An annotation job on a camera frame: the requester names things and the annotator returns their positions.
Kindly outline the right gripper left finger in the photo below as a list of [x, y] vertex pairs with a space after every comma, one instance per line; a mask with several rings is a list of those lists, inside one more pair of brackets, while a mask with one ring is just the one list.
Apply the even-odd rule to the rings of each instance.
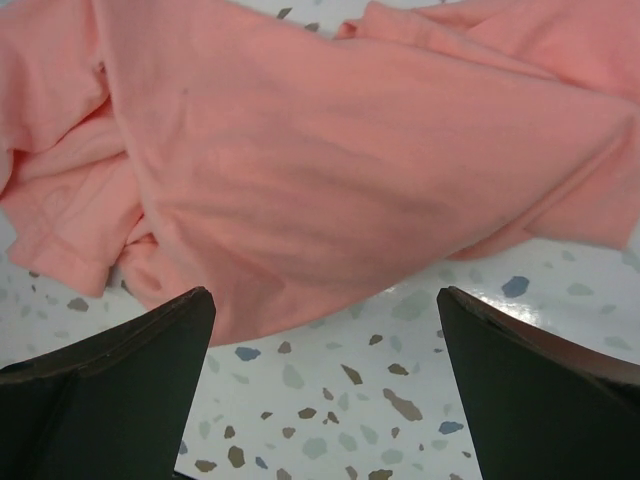
[[2, 478], [181, 478], [175, 464], [215, 315], [198, 287], [2, 368]]

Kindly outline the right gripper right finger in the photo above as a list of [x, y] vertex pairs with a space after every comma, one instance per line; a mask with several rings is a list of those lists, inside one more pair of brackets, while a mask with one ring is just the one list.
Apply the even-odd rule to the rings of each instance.
[[638, 478], [638, 365], [455, 287], [437, 304], [483, 478]]

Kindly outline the salmon pink t-shirt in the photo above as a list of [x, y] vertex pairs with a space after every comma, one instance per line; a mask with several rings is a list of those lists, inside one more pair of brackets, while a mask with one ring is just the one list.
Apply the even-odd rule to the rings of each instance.
[[635, 1], [368, 4], [328, 39], [228, 1], [1, 10], [10, 260], [224, 345], [533, 237], [639, 219]]

